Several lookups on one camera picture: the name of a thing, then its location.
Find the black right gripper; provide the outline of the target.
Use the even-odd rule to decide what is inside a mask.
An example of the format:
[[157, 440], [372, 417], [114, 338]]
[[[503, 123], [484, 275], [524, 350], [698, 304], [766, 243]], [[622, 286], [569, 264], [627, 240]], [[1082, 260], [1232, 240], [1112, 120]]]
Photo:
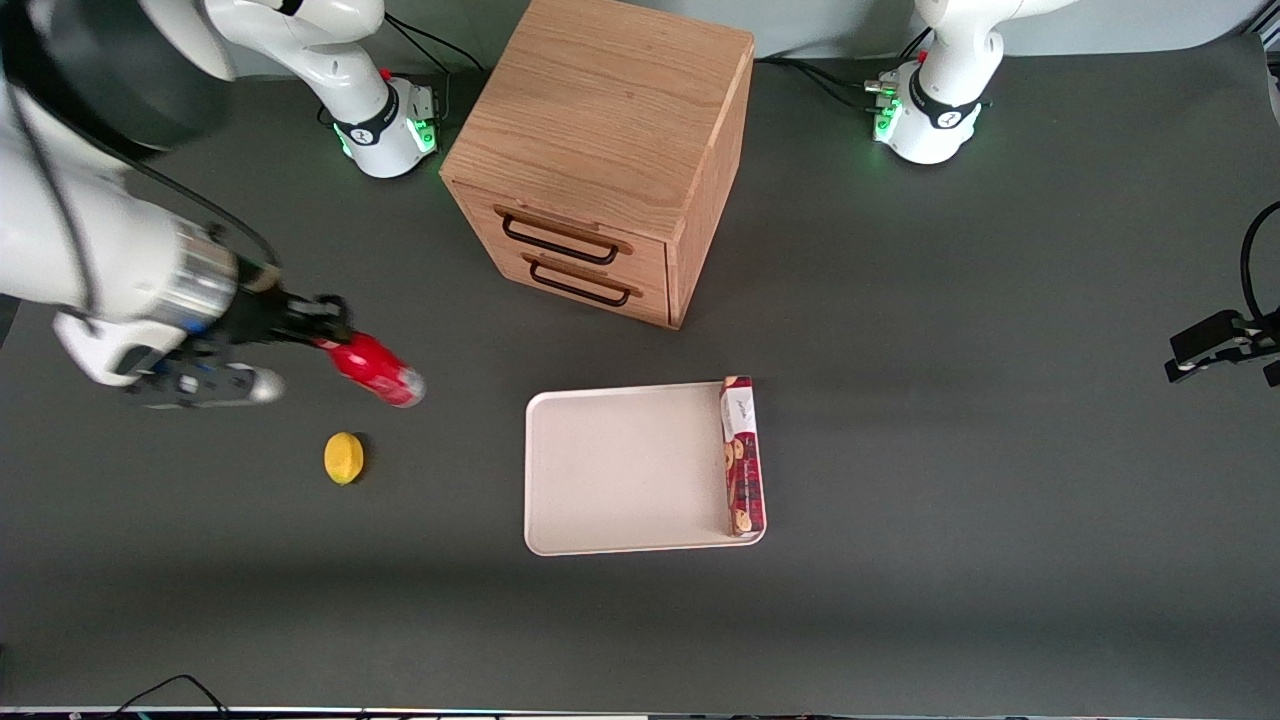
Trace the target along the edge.
[[229, 346], [296, 342], [329, 350], [349, 345], [346, 299], [288, 293], [279, 268], [243, 255], [234, 260], [236, 292], [221, 314], [221, 340]]

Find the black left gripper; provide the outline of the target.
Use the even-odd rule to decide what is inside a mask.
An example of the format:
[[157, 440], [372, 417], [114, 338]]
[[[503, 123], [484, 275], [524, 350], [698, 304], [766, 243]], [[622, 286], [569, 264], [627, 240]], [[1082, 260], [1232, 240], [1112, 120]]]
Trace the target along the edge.
[[1261, 318], [1235, 310], [1217, 311], [1169, 340], [1172, 357], [1164, 365], [1170, 383], [1180, 383], [1221, 363], [1267, 360], [1263, 378], [1270, 388], [1280, 387], [1277, 310]]

